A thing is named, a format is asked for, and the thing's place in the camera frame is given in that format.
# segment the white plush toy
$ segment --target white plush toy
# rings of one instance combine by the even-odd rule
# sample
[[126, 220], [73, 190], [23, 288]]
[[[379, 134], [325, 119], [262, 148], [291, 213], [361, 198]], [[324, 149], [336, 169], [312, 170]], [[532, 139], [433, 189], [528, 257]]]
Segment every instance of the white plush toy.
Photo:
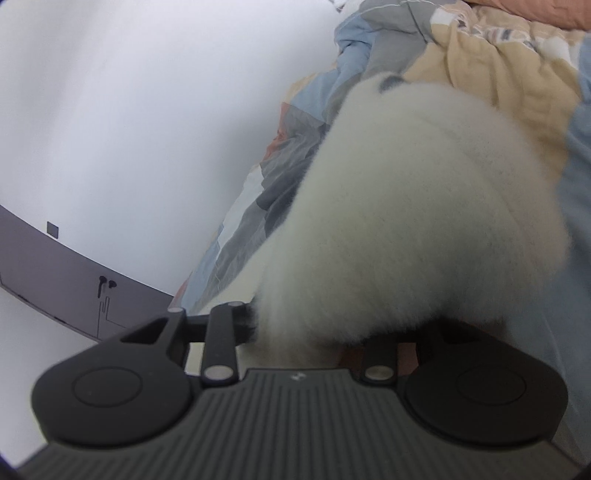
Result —
[[341, 344], [376, 332], [498, 319], [568, 245], [518, 125], [450, 87], [375, 76], [347, 96], [265, 246], [241, 367], [334, 367]]

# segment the ribbed gray surface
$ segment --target ribbed gray surface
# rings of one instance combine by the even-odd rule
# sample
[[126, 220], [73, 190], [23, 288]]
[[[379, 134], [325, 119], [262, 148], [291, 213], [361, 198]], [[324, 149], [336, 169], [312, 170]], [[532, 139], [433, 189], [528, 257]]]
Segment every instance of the ribbed gray surface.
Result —
[[165, 435], [120, 450], [50, 445], [21, 468], [30, 480], [562, 480], [577, 468], [540, 443], [484, 452], [417, 426], [397, 396], [347, 370], [251, 371], [207, 390]]

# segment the bed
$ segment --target bed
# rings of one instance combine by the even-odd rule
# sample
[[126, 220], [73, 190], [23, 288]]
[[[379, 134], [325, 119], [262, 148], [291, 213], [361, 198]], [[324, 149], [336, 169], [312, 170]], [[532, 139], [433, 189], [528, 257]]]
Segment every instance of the bed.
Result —
[[556, 185], [573, 240], [542, 296], [506, 321], [505, 339], [554, 367], [569, 406], [557, 441], [591, 460], [591, 37], [503, 10], [448, 0], [349, 1], [326, 72], [287, 92], [277, 136], [248, 175], [173, 305], [190, 314], [250, 300], [271, 234], [349, 89], [389, 71], [447, 83], [515, 118]]

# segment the pink pillow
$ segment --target pink pillow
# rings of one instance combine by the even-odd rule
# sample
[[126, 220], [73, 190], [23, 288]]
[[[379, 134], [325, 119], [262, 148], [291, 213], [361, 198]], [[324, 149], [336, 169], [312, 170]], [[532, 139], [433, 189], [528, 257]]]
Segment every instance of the pink pillow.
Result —
[[559, 28], [591, 30], [591, 2], [587, 0], [468, 0], [470, 3], [500, 8]]

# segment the black door handle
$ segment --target black door handle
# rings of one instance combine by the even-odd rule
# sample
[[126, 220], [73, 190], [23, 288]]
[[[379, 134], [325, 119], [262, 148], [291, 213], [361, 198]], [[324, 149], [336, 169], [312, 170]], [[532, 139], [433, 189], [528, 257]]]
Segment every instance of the black door handle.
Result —
[[101, 294], [101, 292], [102, 292], [102, 290], [103, 290], [103, 285], [104, 285], [105, 283], [107, 283], [107, 277], [105, 277], [105, 276], [101, 275], [101, 276], [99, 277], [99, 293], [98, 293], [98, 295], [96, 296], [96, 298], [98, 298], [98, 299], [100, 298], [100, 294]]

